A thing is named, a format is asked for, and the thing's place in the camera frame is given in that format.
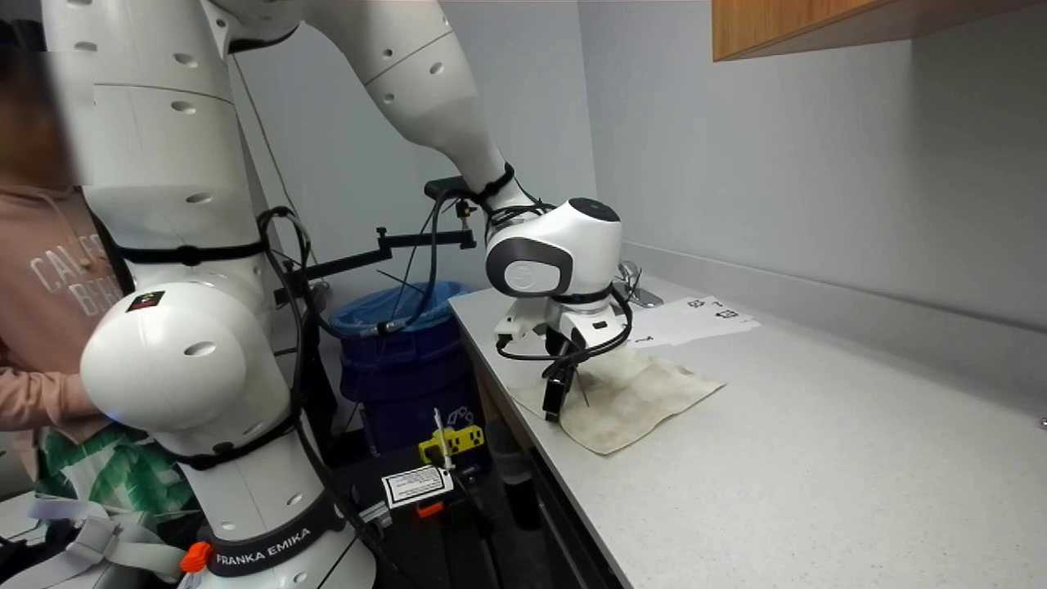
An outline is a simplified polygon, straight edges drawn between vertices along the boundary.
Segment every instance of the towel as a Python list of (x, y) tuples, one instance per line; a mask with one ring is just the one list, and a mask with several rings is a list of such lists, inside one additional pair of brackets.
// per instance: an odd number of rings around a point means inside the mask
[[(682, 366), (618, 348), (578, 368), (560, 411), (560, 426), (576, 443), (607, 455), (637, 443), (666, 418), (686, 411), (722, 386)], [(511, 389), (509, 394), (535, 415), (544, 417), (544, 380)]]

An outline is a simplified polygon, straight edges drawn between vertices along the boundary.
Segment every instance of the gray strap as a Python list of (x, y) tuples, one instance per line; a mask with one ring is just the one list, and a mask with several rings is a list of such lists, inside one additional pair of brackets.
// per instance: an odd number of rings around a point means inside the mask
[[(13, 576), (0, 585), (0, 589), (48, 589), (87, 572), (103, 561), (152, 571), (168, 583), (181, 576), (184, 551), (168, 546), (153, 531), (138, 524), (113, 522), (105, 507), (97, 503), (37, 500), (29, 514), (38, 520), (72, 520), (83, 524), (76, 539), (64, 552)], [(142, 541), (121, 541), (121, 535)]]

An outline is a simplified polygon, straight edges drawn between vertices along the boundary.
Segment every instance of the pink sweatshirt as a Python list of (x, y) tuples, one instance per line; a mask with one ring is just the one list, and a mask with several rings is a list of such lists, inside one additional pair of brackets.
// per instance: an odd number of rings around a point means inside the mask
[(80, 356), (122, 298), (79, 191), (0, 187), (0, 430), (39, 477), (35, 431), (75, 444), (109, 425), (84, 393)]

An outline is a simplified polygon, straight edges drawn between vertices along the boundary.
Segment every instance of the wooden cabinet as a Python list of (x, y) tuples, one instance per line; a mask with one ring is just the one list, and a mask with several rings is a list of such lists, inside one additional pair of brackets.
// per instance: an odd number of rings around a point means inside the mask
[(1043, 0), (713, 0), (713, 61), (912, 39)]

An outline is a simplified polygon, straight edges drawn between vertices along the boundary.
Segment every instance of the blue trash can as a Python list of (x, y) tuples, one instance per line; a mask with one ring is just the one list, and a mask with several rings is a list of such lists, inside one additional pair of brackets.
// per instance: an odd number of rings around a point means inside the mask
[[(415, 286), (425, 290), (426, 284)], [(464, 284), (438, 281), (418, 321), (384, 337), (374, 335), (375, 326), (410, 318), (421, 292), (404, 288), (401, 294), (400, 287), (391, 288), (331, 314), (331, 325), (350, 337), (341, 341), (341, 395), (361, 404), (375, 456), (431, 438), (433, 408), (440, 409), (445, 427), (483, 427), (472, 365), (449, 303), (468, 291)]]

